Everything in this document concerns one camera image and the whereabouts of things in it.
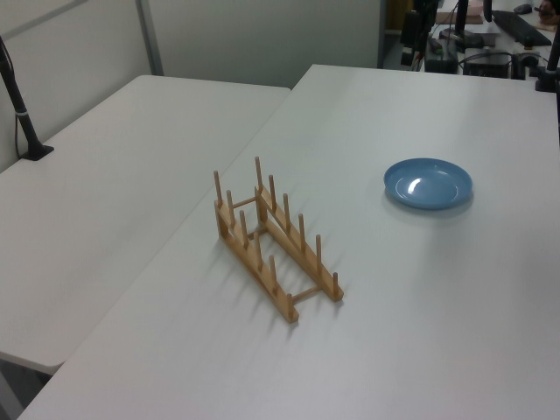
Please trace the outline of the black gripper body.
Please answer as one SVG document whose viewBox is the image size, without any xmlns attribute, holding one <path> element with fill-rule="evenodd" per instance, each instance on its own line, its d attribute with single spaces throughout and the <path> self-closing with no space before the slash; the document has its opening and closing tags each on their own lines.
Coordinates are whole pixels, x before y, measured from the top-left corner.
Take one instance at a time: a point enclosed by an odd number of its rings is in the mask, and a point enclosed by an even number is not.
<svg viewBox="0 0 560 420">
<path fill-rule="evenodd" d="M 400 42 L 412 49 L 425 49 L 437 10 L 438 0 L 415 0 L 405 14 Z"/>
</svg>

